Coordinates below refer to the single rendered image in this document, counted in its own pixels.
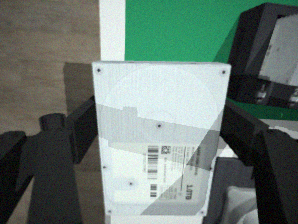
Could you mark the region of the green bench mat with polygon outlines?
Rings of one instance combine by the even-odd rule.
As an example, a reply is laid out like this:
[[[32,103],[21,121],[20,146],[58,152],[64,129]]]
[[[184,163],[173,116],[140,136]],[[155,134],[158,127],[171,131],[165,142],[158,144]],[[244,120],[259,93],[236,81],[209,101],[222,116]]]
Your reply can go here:
[[[298,0],[126,0],[125,61],[227,64],[241,14],[265,2]],[[258,119],[298,121],[298,110],[227,100]]]

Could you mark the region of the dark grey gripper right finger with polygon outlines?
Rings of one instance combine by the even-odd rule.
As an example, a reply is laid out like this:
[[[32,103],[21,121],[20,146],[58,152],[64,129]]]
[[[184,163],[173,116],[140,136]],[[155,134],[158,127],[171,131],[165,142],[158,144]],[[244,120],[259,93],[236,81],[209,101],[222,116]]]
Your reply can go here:
[[[220,136],[253,167],[259,224],[298,224],[298,139],[227,99]]]

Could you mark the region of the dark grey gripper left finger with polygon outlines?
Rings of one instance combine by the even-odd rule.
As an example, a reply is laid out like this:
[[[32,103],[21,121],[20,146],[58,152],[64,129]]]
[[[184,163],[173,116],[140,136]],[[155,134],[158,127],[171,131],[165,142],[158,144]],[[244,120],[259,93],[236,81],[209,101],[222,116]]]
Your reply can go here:
[[[26,224],[83,224],[73,164],[80,164],[98,134],[94,95],[67,117],[46,114],[39,123],[36,135],[0,135],[0,224],[33,177]]]

